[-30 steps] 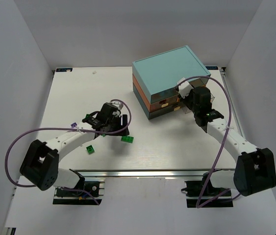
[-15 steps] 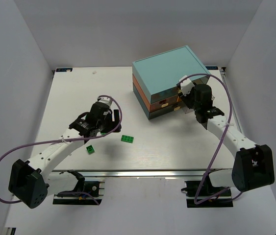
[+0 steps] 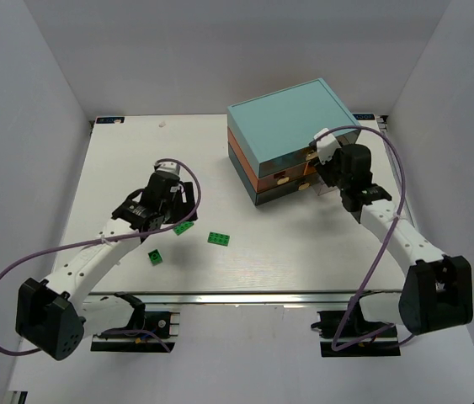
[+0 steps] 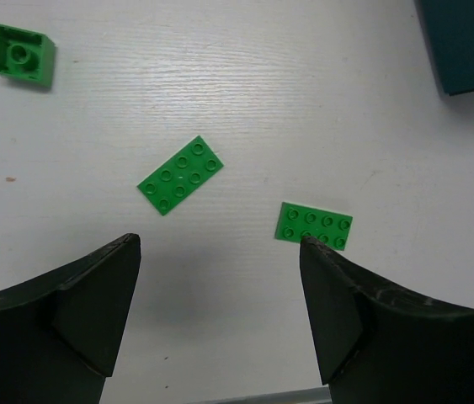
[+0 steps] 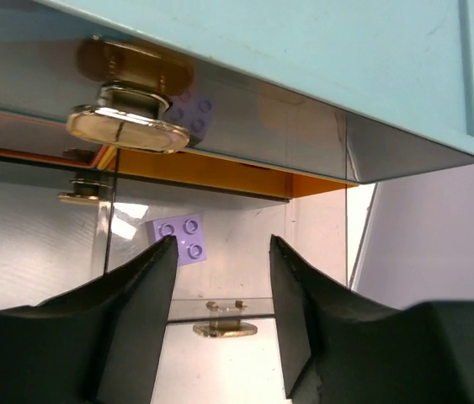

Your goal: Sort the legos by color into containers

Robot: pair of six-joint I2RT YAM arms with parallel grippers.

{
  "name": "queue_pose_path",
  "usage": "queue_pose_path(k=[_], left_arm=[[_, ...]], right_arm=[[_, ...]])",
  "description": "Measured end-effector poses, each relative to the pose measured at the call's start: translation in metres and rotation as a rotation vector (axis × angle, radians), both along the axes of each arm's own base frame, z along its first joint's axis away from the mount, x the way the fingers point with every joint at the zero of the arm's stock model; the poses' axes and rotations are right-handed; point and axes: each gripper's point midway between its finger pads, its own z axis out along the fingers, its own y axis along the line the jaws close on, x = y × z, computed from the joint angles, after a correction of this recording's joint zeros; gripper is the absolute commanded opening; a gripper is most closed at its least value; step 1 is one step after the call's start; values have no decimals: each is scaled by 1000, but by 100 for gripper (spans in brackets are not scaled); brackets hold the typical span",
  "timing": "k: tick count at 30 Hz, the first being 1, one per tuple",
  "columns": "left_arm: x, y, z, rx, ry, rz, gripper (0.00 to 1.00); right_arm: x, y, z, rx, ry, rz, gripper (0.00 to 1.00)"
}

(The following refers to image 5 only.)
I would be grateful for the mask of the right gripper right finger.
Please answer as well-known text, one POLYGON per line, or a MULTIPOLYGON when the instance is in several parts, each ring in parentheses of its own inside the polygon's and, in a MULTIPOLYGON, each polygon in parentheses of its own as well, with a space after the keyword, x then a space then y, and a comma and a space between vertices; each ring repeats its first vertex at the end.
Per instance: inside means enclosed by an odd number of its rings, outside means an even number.
POLYGON ((269 247, 285 394, 294 403, 474 403, 474 301, 397 310, 269 247))

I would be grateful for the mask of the green and purple lego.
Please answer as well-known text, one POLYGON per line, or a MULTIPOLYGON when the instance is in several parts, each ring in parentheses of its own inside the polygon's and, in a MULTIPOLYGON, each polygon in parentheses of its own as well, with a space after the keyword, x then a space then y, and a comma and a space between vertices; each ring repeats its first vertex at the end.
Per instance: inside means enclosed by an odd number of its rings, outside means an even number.
POLYGON ((180 215, 145 223, 147 238, 154 243, 166 236, 175 236, 178 244, 178 266, 206 260, 203 226, 199 215, 180 215))

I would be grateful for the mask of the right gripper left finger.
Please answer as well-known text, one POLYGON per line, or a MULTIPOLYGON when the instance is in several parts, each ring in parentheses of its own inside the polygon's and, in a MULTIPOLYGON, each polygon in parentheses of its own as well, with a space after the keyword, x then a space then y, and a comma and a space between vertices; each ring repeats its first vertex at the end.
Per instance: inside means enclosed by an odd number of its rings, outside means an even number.
POLYGON ((148 403, 177 263, 164 237, 76 289, 0 310, 0 403, 148 403))

